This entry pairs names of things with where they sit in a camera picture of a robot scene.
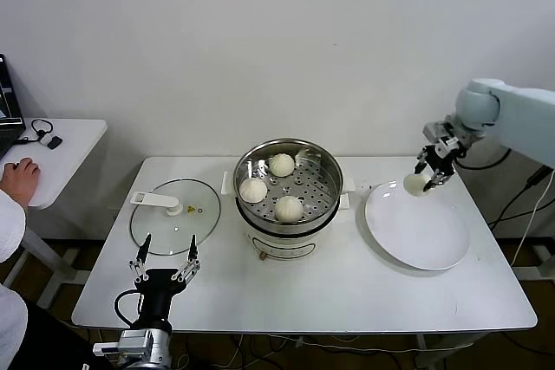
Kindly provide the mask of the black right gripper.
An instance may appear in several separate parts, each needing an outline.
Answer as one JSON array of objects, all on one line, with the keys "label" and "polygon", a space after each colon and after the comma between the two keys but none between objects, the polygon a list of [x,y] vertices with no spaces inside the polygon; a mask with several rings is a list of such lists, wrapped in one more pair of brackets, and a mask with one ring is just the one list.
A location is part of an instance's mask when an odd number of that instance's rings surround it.
[{"label": "black right gripper", "polygon": [[454,175],[454,161],[466,154],[467,148],[458,139],[439,139],[435,144],[424,146],[417,155],[414,173],[421,173],[429,165],[434,174],[423,191],[444,185]]}]

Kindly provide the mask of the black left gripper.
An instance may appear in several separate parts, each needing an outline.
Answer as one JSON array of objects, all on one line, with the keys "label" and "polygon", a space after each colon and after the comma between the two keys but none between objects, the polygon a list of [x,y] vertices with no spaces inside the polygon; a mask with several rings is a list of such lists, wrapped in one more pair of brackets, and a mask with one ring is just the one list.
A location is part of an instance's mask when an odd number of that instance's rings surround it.
[{"label": "black left gripper", "polygon": [[196,236],[192,235],[186,261],[178,269],[145,269],[152,235],[147,233],[144,243],[139,247],[135,259],[129,261],[134,273],[136,289],[141,295],[140,312],[136,323],[167,321],[172,299],[185,290],[200,271],[199,252]]}]

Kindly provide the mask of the person's bare hand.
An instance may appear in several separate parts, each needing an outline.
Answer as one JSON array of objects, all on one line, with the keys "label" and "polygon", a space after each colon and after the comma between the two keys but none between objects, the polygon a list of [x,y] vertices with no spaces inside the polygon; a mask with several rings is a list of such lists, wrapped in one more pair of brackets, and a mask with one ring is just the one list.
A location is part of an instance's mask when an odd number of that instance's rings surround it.
[{"label": "person's bare hand", "polygon": [[7,163],[1,177],[1,190],[24,209],[33,198],[40,168],[31,158],[23,158],[18,163]]}]

